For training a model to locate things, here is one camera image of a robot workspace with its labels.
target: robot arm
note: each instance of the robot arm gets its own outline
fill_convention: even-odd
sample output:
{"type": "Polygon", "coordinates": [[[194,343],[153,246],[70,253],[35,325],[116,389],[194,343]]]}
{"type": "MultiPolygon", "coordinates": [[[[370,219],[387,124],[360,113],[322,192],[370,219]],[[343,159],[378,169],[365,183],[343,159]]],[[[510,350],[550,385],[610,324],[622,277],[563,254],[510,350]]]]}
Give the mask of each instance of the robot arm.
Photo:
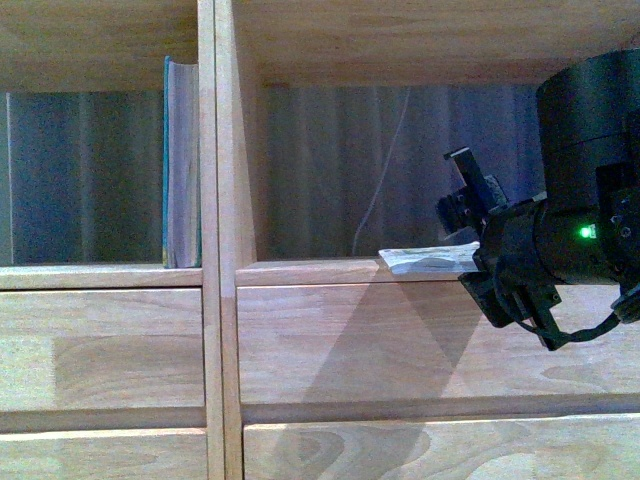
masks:
{"type": "Polygon", "coordinates": [[[437,211],[448,233],[480,238],[479,272],[460,281],[492,325],[516,322],[557,350],[640,319],[640,50],[563,70],[537,101],[546,195],[510,203],[462,148],[445,159],[465,186],[437,211]],[[597,327],[565,333],[550,312],[559,284],[619,284],[621,296],[597,327]]]}

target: green led light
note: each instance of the green led light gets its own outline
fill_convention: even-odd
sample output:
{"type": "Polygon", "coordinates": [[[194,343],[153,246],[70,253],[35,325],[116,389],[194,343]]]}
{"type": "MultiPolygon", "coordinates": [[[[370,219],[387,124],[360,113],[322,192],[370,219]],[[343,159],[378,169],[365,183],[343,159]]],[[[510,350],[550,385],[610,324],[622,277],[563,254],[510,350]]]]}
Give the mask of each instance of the green led light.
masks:
{"type": "Polygon", "coordinates": [[[580,229],[580,236],[582,238],[596,238],[596,226],[589,225],[588,227],[582,227],[580,229]]]}

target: wooden panel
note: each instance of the wooden panel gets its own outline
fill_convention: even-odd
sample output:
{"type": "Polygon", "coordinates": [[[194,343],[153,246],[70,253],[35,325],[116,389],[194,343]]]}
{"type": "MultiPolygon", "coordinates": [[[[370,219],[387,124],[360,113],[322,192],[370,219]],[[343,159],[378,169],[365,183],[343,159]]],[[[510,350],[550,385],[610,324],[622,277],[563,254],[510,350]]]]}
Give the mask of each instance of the wooden panel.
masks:
{"type": "Polygon", "coordinates": [[[0,91],[161,90],[163,59],[195,62],[196,0],[11,0],[0,91]]]}
{"type": "Polygon", "coordinates": [[[3,480],[205,480],[204,430],[0,435],[3,480]]]}
{"type": "Polygon", "coordinates": [[[255,425],[246,480],[626,480],[640,416],[255,425]]]}
{"type": "Polygon", "coordinates": [[[198,289],[0,293],[0,411],[201,407],[198,289]]]}
{"type": "Polygon", "coordinates": [[[242,479],[236,269],[257,260],[259,84],[251,52],[236,30],[232,0],[215,3],[220,318],[224,395],[225,478],[242,479]]]}
{"type": "Polygon", "coordinates": [[[239,7],[266,81],[296,86],[536,83],[640,30],[636,0],[255,0],[239,7]]]}
{"type": "Polygon", "coordinates": [[[202,270],[162,265],[67,265],[0,267],[0,290],[132,287],[197,287],[202,270]]]}
{"type": "Polygon", "coordinates": [[[344,283],[456,280],[462,272],[450,267],[441,272],[394,276],[380,258],[286,260],[256,262],[236,272],[238,286],[326,285],[344,283]]]}
{"type": "Polygon", "coordinates": [[[202,308],[207,407],[208,479],[225,478],[220,262],[218,249],[218,153],[216,118],[215,0],[198,1],[200,88],[200,185],[202,207],[202,308]]]}
{"type": "MultiPolygon", "coordinates": [[[[568,331],[600,322],[617,297],[606,286],[560,293],[568,331]]],[[[517,325],[491,327],[457,282],[243,287],[238,318],[243,403],[296,418],[345,405],[369,418],[606,409],[602,398],[619,395],[631,398],[611,408],[640,406],[638,326],[552,353],[517,325]]]]}

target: book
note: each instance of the book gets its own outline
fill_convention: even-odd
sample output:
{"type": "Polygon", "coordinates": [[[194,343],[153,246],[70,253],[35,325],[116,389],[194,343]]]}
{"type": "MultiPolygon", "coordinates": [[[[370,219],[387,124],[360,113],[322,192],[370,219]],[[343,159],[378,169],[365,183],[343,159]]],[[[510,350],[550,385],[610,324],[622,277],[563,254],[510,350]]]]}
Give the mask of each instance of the book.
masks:
{"type": "Polygon", "coordinates": [[[472,242],[452,247],[386,249],[378,253],[394,275],[465,273],[478,271],[473,253],[479,246],[478,242],[472,242]]]}
{"type": "Polygon", "coordinates": [[[165,59],[162,261],[202,263],[198,65],[165,59]]]}

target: black cable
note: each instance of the black cable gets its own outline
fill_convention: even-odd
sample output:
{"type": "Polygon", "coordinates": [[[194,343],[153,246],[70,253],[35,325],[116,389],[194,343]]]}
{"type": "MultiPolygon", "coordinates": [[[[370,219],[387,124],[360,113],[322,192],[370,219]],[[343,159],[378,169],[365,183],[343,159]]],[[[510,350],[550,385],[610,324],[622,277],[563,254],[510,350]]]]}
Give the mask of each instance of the black cable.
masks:
{"type": "Polygon", "coordinates": [[[396,126],[395,133],[393,134],[393,139],[389,144],[389,150],[387,150],[387,156],[384,161],[384,166],[382,167],[382,173],[380,174],[380,178],[378,179],[378,185],[376,186],[376,190],[373,193],[373,196],[371,197],[371,201],[369,202],[369,207],[367,208],[367,211],[365,212],[364,216],[360,220],[360,223],[358,224],[358,228],[356,229],[356,233],[353,236],[353,242],[351,244],[352,257],[356,256],[356,249],[358,247],[358,238],[360,237],[360,232],[362,232],[362,229],[364,228],[367,221],[369,220],[369,217],[371,216],[371,212],[373,211],[373,207],[375,206],[376,200],[378,199],[378,195],[380,195],[380,190],[382,190],[382,184],[384,183],[384,179],[387,176],[387,170],[389,169],[389,165],[391,164],[393,148],[396,145],[396,140],[398,140],[398,134],[400,133],[400,128],[402,127],[402,124],[404,122],[404,117],[407,114],[407,106],[409,105],[410,95],[411,95],[411,87],[409,86],[407,87],[407,93],[404,97],[404,104],[402,107],[402,113],[400,113],[400,120],[398,120],[398,125],[396,126]]]}
{"type": "Polygon", "coordinates": [[[504,285],[500,280],[500,274],[505,269],[504,258],[500,257],[498,262],[496,263],[496,268],[493,272],[493,289],[496,294],[496,300],[498,304],[502,307],[502,309],[509,315],[513,321],[515,321],[518,325],[524,328],[526,331],[535,333],[536,335],[545,338],[547,340],[551,340],[555,343],[579,343],[579,342],[589,342],[594,340],[605,333],[610,332],[615,327],[620,324],[620,319],[612,312],[607,318],[604,319],[600,325],[594,328],[585,328],[583,330],[577,330],[573,333],[567,332],[558,332],[557,334],[553,334],[548,332],[547,330],[541,329],[539,327],[532,327],[531,325],[527,325],[520,319],[520,315],[513,311],[511,305],[507,303],[507,296],[504,293],[504,285]]]}

